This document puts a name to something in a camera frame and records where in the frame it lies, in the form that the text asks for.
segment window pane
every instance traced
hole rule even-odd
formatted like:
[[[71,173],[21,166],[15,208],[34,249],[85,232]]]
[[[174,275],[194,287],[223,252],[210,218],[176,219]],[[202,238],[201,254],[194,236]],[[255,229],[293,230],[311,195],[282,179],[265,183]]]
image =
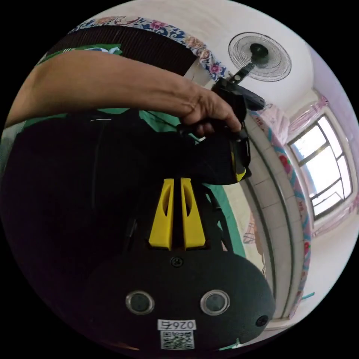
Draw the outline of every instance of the window pane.
[[[295,141],[291,147],[298,162],[302,161],[320,146],[325,144],[325,137],[318,126],[313,127],[304,136]]]
[[[316,206],[317,204],[319,204],[320,202],[323,202],[325,199],[327,199],[328,197],[330,197],[332,194],[337,193],[339,195],[339,197],[341,199],[344,199],[344,194],[343,194],[343,185],[341,183],[341,181],[339,181],[338,183],[336,183],[334,186],[332,186],[331,188],[329,188],[328,190],[326,190],[324,193],[322,193],[320,196],[314,198],[312,200],[313,202],[313,206]]]
[[[343,180],[344,197],[347,198],[352,193],[352,185],[350,183],[347,161],[344,156],[341,156],[338,159],[338,165],[339,165],[340,175]]]
[[[337,161],[327,147],[301,167],[310,196],[323,191],[340,178]]]
[[[332,126],[330,125],[330,123],[328,122],[326,117],[322,117],[318,121],[318,123],[320,124],[322,130],[324,131],[325,135],[327,136],[328,141],[330,143],[330,146],[333,149],[335,156],[339,157],[339,155],[343,152],[343,150],[341,149],[341,145],[338,141],[337,135],[335,134]]]
[[[317,206],[314,206],[314,215],[318,216],[320,213],[324,212],[331,206],[335,205],[340,201],[340,197],[337,194],[332,194],[329,198],[327,198],[322,203],[318,204]]]

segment fan guard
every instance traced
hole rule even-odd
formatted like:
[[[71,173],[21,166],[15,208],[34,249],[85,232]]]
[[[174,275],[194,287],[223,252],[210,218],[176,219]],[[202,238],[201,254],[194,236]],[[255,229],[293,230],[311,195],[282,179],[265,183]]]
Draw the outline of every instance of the fan guard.
[[[249,77],[259,81],[274,82],[289,75],[292,61],[287,51],[272,38],[259,33],[241,33],[230,41],[229,56],[239,70],[251,62],[250,46],[254,43],[268,49],[268,64],[265,67],[255,66],[249,72]]]

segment camera lens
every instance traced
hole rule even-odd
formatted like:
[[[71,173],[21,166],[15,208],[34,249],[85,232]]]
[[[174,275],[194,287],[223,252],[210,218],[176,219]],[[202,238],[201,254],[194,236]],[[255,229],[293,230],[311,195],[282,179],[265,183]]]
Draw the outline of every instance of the camera lens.
[[[208,315],[220,315],[224,313],[230,304],[227,293],[220,290],[207,292],[200,301],[201,309]]]
[[[126,307],[130,312],[137,315],[149,314],[154,308],[154,300],[143,291],[134,291],[126,297]]]

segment pink fabric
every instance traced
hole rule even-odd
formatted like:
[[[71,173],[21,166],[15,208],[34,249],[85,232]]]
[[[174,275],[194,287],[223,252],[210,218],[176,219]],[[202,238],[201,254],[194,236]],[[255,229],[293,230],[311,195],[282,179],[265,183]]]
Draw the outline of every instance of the pink fabric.
[[[348,203],[348,206],[342,212],[340,212],[336,218],[327,222],[317,231],[315,231],[313,233],[313,237],[318,237],[338,227],[342,221],[344,221],[351,213],[353,213],[353,211],[356,211],[357,213],[359,212],[359,193],[356,195],[353,201]]]
[[[273,104],[268,104],[265,109],[258,111],[258,115],[273,131],[281,145],[285,144],[290,123],[285,112]]]
[[[320,100],[314,103],[309,107],[307,111],[302,113],[298,118],[296,118],[289,126],[289,135],[295,136],[302,130],[305,126],[318,115],[318,113],[329,104],[328,100],[321,96]]]

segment wall fan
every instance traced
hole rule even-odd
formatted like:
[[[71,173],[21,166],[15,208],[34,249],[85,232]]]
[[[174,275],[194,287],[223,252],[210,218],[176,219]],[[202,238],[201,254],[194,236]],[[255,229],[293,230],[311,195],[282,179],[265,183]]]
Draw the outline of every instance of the wall fan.
[[[259,33],[241,33],[229,43],[229,56],[239,71],[231,82],[240,83],[246,76],[266,82],[284,79],[292,69],[287,51],[272,38]]]

